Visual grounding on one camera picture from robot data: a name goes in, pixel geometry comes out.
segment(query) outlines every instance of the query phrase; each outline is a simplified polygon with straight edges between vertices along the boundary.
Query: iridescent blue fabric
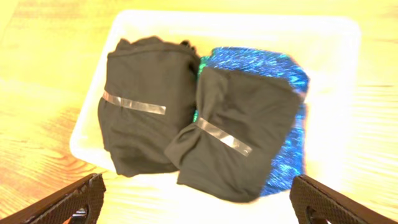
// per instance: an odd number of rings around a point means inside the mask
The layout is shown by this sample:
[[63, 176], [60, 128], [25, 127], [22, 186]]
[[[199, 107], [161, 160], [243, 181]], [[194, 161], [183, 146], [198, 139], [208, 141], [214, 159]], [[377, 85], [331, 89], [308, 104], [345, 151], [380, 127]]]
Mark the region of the iridescent blue fabric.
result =
[[[305, 96], [309, 78], [288, 55], [266, 50], [242, 47], [218, 47], [211, 56], [202, 57], [198, 77], [204, 67], [240, 70], [267, 77], [284, 78], [300, 95]], [[293, 178], [304, 173], [303, 147], [305, 105], [301, 104], [295, 117], [295, 124], [287, 135], [278, 155], [272, 161], [271, 173], [264, 184], [261, 196], [288, 190]]]

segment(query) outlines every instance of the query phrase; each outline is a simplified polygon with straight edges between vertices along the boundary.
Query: tabletop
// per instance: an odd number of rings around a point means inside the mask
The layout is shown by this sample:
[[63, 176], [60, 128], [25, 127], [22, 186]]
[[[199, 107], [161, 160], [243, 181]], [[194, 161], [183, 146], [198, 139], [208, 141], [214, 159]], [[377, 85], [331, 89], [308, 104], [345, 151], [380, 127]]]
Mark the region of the tabletop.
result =
[[362, 43], [354, 137], [342, 158], [344, 171], [355, 178], [346, 180], [349, 190], [342, 193], [398, 220], [398, 2], [13, 0], [0, 5], [0, 218], [92, 172], [104, 172], [108, 190], [98, 223], [162, 223], [161, 217], [178, 215], [165, 201], [173, 195], [80, 161], [68, 145], [115, 16], [124, 9], [152, 9], [356, 21]]

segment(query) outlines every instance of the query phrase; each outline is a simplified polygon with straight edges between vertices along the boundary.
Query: black garment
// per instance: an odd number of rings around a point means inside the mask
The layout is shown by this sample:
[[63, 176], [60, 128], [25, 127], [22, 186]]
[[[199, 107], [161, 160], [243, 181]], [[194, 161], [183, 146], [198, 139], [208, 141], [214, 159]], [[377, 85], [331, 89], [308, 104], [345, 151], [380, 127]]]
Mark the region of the black garment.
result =
[[191, 124], [165, 150], [180, 169], [177, 183], [232, 202], [256, 199], [299, 104], [286, 80], [204, 68], [197, 91], [199, 117], [252, 151], [245, 156]]
[[101, 98], [98, 117], [104, 147], [125, 176], [173, 172], [164, 149], [192, 122], [199, 57], [190, 46], [157, 37], [120, 40], [108, 54], [105, 91], [121, 98], [165, 106], [165, 114], [114, 105]]

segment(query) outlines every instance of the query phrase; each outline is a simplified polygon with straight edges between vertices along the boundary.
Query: white plastic bin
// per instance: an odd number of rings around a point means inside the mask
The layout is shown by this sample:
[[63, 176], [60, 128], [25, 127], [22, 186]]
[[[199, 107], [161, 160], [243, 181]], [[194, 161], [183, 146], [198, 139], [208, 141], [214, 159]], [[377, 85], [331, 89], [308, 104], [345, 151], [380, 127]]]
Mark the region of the white plastic bin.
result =
[[106, 56], [120, 38], [134, 42], [150, 35], [175, 43], [189, 40], [200, 56], [222, 46], [253, 47], [291, 55], [311, 79], [305, 101], [305, 170], [318, 181], [342, 190], [341, 158], [350, 134], [361, 34], [355, 22], [341, 17], [121, 12], [113, 23], [73, 130], [70, 149], [75, 157], [114, 170], [109, 153], [103, 149], [97, 117], [106, 78]]

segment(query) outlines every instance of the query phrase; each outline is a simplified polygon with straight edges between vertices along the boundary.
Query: folded black fabric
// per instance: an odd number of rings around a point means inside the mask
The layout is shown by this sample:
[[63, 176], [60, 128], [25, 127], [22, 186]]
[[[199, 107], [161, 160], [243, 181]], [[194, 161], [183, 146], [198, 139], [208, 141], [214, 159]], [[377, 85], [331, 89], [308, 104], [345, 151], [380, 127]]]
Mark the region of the folded black fabric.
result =
[[172, 44], [157, 37], [132, 44], [120, 40], [108, 54], [98, 117], [104, 147], [118, 174], [130, 177], [177, 170], [164, 149], [192, 122], [199, 63], [186, 43]]
[[177, 183], [232, 202], [258, 198], [299, 104], [286, 80], [204, 68], [199, 119], [165, 150], [180, 169]]

